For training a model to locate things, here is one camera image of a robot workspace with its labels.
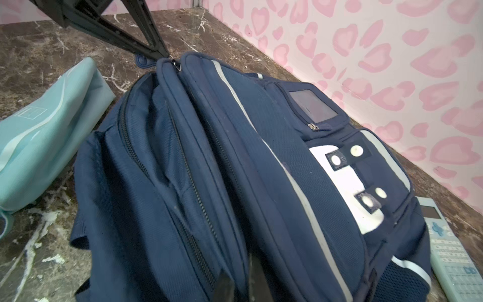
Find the teal pencil case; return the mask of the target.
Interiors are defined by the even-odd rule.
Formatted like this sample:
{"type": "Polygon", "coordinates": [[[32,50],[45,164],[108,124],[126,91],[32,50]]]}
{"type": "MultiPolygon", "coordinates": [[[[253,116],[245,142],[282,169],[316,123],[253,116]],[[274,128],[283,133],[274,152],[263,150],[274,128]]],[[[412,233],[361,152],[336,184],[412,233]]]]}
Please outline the teal pencil case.
{"type": "Polygon", "coordinates": [[[46,191],[115,95],[87,57],[36,101],[1,121],[1,236],[13,214],[46,191]]]}

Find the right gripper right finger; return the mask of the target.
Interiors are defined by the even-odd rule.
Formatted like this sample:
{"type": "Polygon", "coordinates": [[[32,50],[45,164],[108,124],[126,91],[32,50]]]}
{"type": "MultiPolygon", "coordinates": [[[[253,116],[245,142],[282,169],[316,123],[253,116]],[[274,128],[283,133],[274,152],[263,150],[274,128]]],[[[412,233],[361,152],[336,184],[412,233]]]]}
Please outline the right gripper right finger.
{"type": "Polygon", "coordinates": [[[257,257],[257,254],[254,254],[253,252],[249,253],[249,301],[274,301],[264,274],[262,263],[257,257]]]}

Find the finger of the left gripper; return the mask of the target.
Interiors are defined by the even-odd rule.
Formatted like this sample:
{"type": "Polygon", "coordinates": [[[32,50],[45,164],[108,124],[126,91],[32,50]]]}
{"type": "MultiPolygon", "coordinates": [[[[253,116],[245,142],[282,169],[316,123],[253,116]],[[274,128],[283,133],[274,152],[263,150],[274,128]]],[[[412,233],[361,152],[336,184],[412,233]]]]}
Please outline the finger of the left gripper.
{"type": "Polygon", "coordinates": [[[100,17],[99,22],[97,24],[91,23],[85,26],[74,25],[72,27],[90,36],[100,39],[106,43],[112,44],[118,48],[121,48],[123,50],[130,52],[128,50],[128,37],[132,35],[122,30],[118,26],[114,25],[110,21],[106,20],[105,18],[103,18],[103,16],[100,17]]]}
{"type": "Polygon", "coordinates": [[[147,59],[169,58],[170,53],[162,40],[145,0],[122,0],[123,5],[138,25],[148,44],[128,37],[128,50],[147,59]]]}

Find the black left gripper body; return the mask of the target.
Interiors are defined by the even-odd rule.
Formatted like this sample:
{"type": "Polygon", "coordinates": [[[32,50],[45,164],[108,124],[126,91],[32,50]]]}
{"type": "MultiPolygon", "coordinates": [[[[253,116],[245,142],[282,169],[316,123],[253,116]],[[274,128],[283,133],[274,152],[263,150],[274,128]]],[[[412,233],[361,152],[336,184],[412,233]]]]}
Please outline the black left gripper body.
{"type": "Polygon", "coordinates": [[[30,0],[63,28],[97,24],[112,0],[30,0]]]}

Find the navy blue backpack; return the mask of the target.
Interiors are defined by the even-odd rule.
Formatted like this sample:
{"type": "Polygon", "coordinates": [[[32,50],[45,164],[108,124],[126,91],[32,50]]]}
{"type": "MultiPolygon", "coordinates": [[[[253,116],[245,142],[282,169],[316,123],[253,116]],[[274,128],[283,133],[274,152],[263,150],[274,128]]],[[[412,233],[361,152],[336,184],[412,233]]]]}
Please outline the navy blue backpack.
{"type": "Polygon", "coordinates": [[[78,301],[425,301],[430,236],[387,145],[309,83],[200,53],[158,61],[77,153],[78,301]]]}

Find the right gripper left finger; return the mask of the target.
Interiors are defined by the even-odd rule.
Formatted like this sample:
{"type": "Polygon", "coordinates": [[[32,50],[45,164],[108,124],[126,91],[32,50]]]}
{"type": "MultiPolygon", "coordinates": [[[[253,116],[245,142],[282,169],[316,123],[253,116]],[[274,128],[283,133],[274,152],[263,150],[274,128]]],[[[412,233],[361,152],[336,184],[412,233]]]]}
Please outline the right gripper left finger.
{"type": "Polygon", "coordinates": [[[213,290],[213,302],[235,302],[235,283],[225,271],[221,271],[213,290]]]}

